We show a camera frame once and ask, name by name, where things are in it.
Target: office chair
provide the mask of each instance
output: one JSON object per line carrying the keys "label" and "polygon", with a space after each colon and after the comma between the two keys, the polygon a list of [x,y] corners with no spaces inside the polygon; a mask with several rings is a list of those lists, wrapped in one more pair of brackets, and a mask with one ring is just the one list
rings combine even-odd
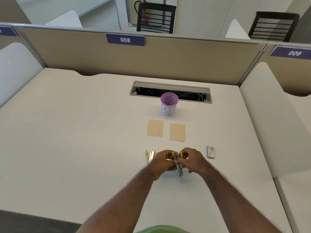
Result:
{"label": "office chair", "polygon": [[248,36],[251,39],[288,42],[299,17],[294,13],[258,11]]}
{"label": "office chair", "polygon": [[176,7],[141,2],[138,7],[137,31],[173,33]]}

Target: number sign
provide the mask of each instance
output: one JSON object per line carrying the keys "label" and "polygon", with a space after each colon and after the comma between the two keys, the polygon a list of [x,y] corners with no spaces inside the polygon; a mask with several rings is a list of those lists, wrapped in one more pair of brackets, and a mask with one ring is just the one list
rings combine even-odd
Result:
{"label": "number sign", "polygon": [[145,36],[142,35],[122,35],[115,33],[107,33],[108,43],[132,45],[132,46],[145,46]]}
{"label": "number sign", "polygon": [[0,26],[0,36],[13,36],[17,37],[16,32],[11,27]]}
{"label": "number sign", "polygon": [[293,46],[276,46],[270,56],[311,60],[311,48],[295,48]]}

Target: pen holder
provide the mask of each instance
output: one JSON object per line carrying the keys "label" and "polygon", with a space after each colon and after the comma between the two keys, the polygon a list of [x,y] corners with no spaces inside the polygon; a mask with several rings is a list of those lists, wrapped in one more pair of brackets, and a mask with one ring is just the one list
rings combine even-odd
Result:
{"label": "pen holder", "polygon": [[164,93],[161,96],[161,103],[161,113],[165,116],[172,116],[175,113],[178,96],[171,92]]}

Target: hand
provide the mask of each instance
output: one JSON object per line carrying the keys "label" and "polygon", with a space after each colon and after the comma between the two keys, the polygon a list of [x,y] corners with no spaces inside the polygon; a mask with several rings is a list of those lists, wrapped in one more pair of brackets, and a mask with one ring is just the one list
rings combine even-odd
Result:
{"label": "hand", "polygon": [[189,169],[189,173],[195,172],[199,175],[210,166],[209,162],[204,158],[200,151],[191,148],[182,150],[183,158],[178,159],[178,163]]}
{"label": "hand", "polygon": [[166,171],[173,171],[177,169],[177,160],[173,160],[174,158],[172,152],[172,150],[163,150],[158,152],[156,156],[153,157],[151,163],[146,167],[146,169],[151,172],[154,180],[158,180]]}

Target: sticky note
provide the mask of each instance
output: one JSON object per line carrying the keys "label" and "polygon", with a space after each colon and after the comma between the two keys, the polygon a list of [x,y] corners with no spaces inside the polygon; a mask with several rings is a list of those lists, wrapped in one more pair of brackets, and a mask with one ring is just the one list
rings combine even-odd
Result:
{"label": "sticky note", "polygon": [[163,125],[163,120],[149,119],[147,135],[163,137]]}
{"label": "sticky note", "polygon": [[171,123],[169,125],[169,140],[186,141],[185,125],[180,123]]}

